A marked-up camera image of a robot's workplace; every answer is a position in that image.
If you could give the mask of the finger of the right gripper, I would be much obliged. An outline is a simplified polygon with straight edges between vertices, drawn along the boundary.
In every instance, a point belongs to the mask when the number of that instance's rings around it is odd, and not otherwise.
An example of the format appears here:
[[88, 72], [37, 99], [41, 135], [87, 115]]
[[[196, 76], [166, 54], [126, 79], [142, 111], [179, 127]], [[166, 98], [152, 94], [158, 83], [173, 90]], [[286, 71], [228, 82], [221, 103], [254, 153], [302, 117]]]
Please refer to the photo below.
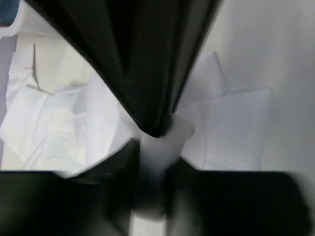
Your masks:
[[167, 26], [163, 0], [31, 0], [145, 133], [161, 136]]
[[220, 0], [165, 0], [162, 9], [167, 26], [165, 72], [161, 91], [161, 135], [170, 129], [189, 74], [209, 28], [220, 8]]

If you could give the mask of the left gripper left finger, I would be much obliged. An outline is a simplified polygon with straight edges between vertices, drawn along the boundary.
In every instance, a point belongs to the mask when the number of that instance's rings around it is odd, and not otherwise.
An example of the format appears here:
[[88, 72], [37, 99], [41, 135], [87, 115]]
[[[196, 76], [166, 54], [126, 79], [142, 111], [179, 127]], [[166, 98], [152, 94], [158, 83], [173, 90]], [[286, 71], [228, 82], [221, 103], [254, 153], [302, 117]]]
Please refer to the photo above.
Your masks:
[[75, 177], [51, 171], [2, 171], [3, 236], [126, 236], [139, 167], [140, 143]]

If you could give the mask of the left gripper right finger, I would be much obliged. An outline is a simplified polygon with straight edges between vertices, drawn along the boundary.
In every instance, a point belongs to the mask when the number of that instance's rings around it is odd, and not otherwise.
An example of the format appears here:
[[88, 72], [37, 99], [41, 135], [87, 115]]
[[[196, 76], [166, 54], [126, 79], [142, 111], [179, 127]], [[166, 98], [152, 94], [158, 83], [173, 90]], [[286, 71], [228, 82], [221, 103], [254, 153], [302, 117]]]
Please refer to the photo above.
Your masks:
[[166, 172], [169, 236], [308, 236], [311, 210], [284, 172], [202, 171], [183, 159]]

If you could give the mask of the white long sleeve shirt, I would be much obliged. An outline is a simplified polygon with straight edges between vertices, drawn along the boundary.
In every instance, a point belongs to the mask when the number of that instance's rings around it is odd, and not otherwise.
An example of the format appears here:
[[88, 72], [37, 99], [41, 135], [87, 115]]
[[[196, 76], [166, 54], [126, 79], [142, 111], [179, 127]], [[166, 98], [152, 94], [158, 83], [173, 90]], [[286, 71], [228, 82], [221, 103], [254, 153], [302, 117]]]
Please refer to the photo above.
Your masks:
[[[7, 111], [0, 137], [24, 162], [21, 172], [0, 175], [0, 226], [39, 221], [83, 222], [102, 211], [106, 218], [129, 214], [135, 159], [129, 154], [116, 159], [122, 169], [109, 165], [114, 141], [139, 133], [142, 140], [163, 139], [146, 153], [160, 161], [166, 147], [194, 164], [211, 161], [218, 168], [258, 169], [266, 140], [273, 91], [268, 87], [227, 90], [218, 56], [200, 56], [176, 112], [180, 132], [193, 124], [195, 134], [166, 139], [174, 118], [163, 106], [145, 107], [152, 95], [142, 95], [144, 68], [137, 76], [123, 78], [126, 98], [137, 97], [138, 111], [127, 119], [118, 109], [104, 75], [93, 74], [83, 86], [61, 86], [55, 94], [39, 89], [33, 75], [34, 46], [12, 54], [6, 91]], [[100, 175], [87, 167], [105, 159]]]

